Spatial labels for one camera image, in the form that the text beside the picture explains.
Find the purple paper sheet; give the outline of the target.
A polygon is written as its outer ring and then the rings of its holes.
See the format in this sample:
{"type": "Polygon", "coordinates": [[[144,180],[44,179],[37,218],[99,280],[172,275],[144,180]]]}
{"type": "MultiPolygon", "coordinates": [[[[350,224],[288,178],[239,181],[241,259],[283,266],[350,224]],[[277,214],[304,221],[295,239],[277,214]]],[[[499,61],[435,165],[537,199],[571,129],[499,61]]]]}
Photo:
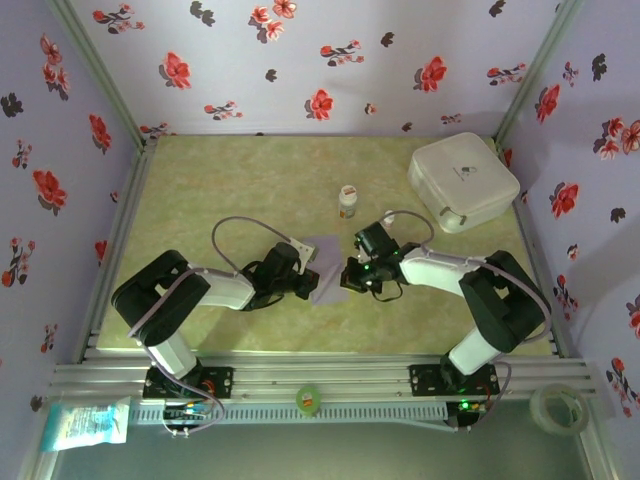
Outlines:
{"type": "Polygon", "coordinates": [[[315,257],[307,267],[319,275],[318,285],[310,294],[312,305],[326,306],[346,301],[348,292],[340,286],[345,262],[339,237],[316,235],[304,238],[303,243],[315,248],[315,257]]]}

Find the large white pill bottle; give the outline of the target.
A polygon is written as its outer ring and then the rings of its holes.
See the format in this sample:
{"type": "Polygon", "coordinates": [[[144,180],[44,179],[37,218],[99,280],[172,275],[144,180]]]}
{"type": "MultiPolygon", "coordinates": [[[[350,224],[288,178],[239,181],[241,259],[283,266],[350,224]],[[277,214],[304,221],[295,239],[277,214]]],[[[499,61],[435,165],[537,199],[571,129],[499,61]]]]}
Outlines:
{"type": "Polygon", "coordinates": [[[342,219],[353,218],[356,212],[358,196],[357,189],[353,185],[344,185],[339,192],[339,217],[342,219]]]}

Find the green tape roll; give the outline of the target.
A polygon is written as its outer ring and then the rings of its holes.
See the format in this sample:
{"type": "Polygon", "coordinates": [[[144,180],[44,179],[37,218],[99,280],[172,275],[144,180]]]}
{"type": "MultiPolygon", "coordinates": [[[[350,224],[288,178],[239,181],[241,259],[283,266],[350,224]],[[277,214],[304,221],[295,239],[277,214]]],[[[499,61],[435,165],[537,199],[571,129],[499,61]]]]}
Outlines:
{"type": "Polygon", "coordinates": [[[321,393],[313,385],[305,385],[296,393],[296,406],[301,415],[314,416],[320,409],[321,393]]]}

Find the white zippered case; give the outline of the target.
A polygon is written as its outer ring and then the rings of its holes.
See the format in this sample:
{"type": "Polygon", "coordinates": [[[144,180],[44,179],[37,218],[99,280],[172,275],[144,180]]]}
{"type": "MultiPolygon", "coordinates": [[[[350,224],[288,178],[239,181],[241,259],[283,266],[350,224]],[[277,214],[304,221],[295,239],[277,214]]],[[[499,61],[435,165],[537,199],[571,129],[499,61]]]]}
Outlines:
{"type": "Polygon", "coordinates": [[[449,234],[502,215],[520,192],[516,177],[476,134],[460,133],[415,150],[407,178],[449,234]]]}

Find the clear tape roll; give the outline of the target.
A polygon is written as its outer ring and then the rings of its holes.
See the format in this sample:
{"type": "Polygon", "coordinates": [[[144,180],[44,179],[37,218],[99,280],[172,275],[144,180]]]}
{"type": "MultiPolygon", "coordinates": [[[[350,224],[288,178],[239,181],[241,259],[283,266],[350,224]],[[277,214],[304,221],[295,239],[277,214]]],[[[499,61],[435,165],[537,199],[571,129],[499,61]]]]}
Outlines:
{"type": "Polygon", "coordinates": [[[585,397],[575,388],[554,383],[537,389],[531,396],[532,419],[544,432],[555,436],[575,436],[589,424],[585,397]]]}

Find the blue white plastic packet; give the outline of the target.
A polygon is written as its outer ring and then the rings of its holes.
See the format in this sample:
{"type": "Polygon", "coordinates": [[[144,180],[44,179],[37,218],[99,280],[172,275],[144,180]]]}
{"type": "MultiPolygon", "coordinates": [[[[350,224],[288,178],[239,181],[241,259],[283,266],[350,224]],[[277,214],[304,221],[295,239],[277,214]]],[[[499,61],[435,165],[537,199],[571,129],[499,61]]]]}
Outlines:
{"type": "Polygon", "coordinates": [[[49,410],[40,451],[59,452],[127,440],[131,398],[111,403],[56,402],[49,410]]]}

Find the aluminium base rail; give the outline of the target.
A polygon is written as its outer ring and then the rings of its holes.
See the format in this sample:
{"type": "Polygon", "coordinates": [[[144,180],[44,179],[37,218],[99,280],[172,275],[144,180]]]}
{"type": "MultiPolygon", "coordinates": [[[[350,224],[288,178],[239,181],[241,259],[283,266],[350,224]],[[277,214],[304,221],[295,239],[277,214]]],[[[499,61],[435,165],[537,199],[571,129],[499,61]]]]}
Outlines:
{"type": "MultiPolygon", "coordinates": [[[[241,354],[202,359],[207,367],[231,367],[234,383],[228,403],[289,403],[305,385],[315,386],[324,401],[419,402],[495,399],[474,396],[414,397],[408,367],[437,364],[430,355],[358,354],[241,354]]],[[[47,389],[49,398],[97,399],[142,396],[150,367],[147,359],[130,353],[99,351],[81,364],[55,368],[47,389]]],[[[556,356],[509,356],[495,367],[500,392],[506,400],[529,398],[537,389],[554,383],[592,397],[598,387],[591,368],[582,360],[556,356]]]]}

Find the aluminium side rail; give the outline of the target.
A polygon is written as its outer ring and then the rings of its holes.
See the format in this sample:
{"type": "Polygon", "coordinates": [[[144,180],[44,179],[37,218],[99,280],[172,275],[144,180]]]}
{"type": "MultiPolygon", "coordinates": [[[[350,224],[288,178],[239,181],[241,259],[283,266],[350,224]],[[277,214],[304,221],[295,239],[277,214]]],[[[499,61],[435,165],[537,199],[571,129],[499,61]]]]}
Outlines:
{"type": "Polygon", "coordinates": [[[514,199],[513,210],[534,281],[550,304],[551,326],[548,328],[546,342],[550,345],[554,356],[571,357],[571,346],[567,343],[564,331],[563,307],[554,293],[554,288],[557,287],[557,275],[549,265],[545,246],[546,234],[540,223],[540,219],[545,219],[549,201],[544,200],[543,203],[535,201],[535,193],[538,190],[546,191],[546,187],[540,187],[539,184],[549,163],[548,147],[543,144],[542,148],[534,148],[522,142],[511,145],[507,141],[496,142],[496,147],[503,162],[506,162],[505,152],[507,150],[512,152],[510,171],[520,183],[520,192],[514,199]]]}
{"type": "Polygon", "coordinates": [[[80,364],[85,360],[87,350],[93,347],[92,341],[100,334],[156,147],[157,141],[146,142],[136,152],[132,160],[123,192],[120,194],[111,233],[107,240],[106,250],[92,290],[79,339],[72,356],[72,364],[80,364]]]}

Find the aluminium frame post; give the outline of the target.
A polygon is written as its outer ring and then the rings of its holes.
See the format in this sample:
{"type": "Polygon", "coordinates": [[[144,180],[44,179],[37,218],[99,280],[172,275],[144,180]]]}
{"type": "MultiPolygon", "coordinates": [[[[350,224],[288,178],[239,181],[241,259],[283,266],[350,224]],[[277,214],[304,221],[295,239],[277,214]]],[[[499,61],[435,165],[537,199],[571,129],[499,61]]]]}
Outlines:
{"type": "Polygon", "coordinates": [[[136,148],[142,151],[145,147],[145,141],[142,139],[142,135],[135,125],[133,116],[110,75],[106,64],[102,60],[86,29],[81,24],[80,18],[71,4],[71,0],[45,0],[45,3],[73,44],[92,79],[106,96],[110,106],[115,110],[136,148]]]}
{"type": "Polygon", "coordinates": [[[544,75],[549,61],[552,59],[555,50],[559,47],[564,37],[568,34],[574,18],[581,10],[586,0],[561,0],[551,26],[540,44],[533,61],[528,67],[521,86],[519,87],[514,100],[512,101],[506,114],[493,136],[496,145],[501,145],[508,136],[511,128],[515,124],[523,105],[529,94],[533,91],[535,84],[544,75]]]}

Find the aluminium frame bar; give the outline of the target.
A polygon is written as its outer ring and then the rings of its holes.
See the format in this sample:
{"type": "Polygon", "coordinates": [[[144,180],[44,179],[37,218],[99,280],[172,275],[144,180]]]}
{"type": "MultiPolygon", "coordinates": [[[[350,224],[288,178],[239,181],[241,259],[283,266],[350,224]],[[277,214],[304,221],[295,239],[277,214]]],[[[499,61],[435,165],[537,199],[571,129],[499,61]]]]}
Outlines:
{"type": "Polygon", "coordinates": [[[42,452],[40,438],[34,437],[22,461],[18,480],[55,480],[57,464],[64,457],[62,452],[42,452]]]}
{"type": "Polygon", "coordinates": [[[596,429],[586,428],[580,434],[580,442],[591,480],[621,480],[596,429]]]}

